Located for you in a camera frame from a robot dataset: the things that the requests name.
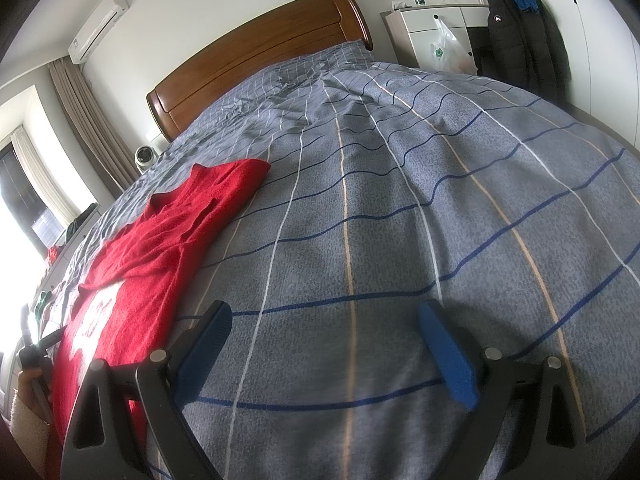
red sweater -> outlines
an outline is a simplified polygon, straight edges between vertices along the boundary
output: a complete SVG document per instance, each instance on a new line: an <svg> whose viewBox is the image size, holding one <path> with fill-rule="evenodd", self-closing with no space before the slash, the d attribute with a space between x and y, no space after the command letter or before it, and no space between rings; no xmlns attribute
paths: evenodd
<svg viewBox="0 0 640 480"><path fill-rule="evenodd" d="M206 251L269 168L257 159L214 168L195 164L181 186L153 195L142 216L104 244L79 286L56 356L53 409L61 440L90 362L135 363L162 347L180 295ZM131 405L143 440L142 407Z"/></svg>

gray plaid bedspread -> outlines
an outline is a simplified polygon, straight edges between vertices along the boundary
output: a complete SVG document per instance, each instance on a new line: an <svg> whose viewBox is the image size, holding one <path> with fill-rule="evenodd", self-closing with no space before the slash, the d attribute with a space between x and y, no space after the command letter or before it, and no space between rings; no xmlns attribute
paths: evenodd
<svg viewBox="0 0 640 480"><path fill-rule="evenodd" d="M103 240L194 163L271 171L207 253L174 337L212 300L234 327L184 414L228 479L427 478L465 412L417 331L439 298L485 346L570 359L593 478L640 431L640 164L594 128L482 77L376 63L345 43L211 105L107 211ZM166 469L150 437L148 460ZM483 478L494 478L498 445Z"/></svg>

curtain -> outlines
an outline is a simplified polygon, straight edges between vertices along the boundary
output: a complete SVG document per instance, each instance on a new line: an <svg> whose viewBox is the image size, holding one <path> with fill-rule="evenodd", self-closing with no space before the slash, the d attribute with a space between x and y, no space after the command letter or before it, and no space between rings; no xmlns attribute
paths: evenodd
<svg viewBox="0 0 640 480"><path fill-rule="evenodd" d="M14 152L18 157L22 170L33 189L36 190L36 193L45 205L51 209L51 212L63 227L71 224L80 212L74 204L69 202L69 199L53 181L22 126L18 126L11 134L11 143L14 146Z"/></svg>
<svg viewBox="0 0 640 480"><path fill-rule="evenodd" d="M69 56L49 63L60 102L80 135L104 170L124 191L140 176L133 161L133 155L122 138L113 129L77 65Z"/></svg>

person's hand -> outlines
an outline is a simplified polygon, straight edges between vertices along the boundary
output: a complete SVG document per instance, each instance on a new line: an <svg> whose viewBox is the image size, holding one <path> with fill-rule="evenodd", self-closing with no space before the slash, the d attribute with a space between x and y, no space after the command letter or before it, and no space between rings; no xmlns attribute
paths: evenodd
<svg viewBox="0 0 640 480"><path fill-rule="evenodd" d="M21 371L18 374L18 398L22 403L29 408L33 413L39 416L42 420L45 420L42 408L38 403L36 394L31 387L31 381L42 376L42 368L29 368L28 370Z"/></svg>

plastic bag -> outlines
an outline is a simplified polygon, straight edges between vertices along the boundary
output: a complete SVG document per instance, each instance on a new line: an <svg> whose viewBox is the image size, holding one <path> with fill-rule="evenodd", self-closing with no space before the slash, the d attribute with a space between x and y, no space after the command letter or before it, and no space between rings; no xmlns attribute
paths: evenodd
<svg viewBox="0 0 640 480"><path fill-rule="evenodd" d="M431 66L443 72L478 74L473 57L469 56L449 27L439 18L435 21L440 33L436 43L431 43Z"/></svg>

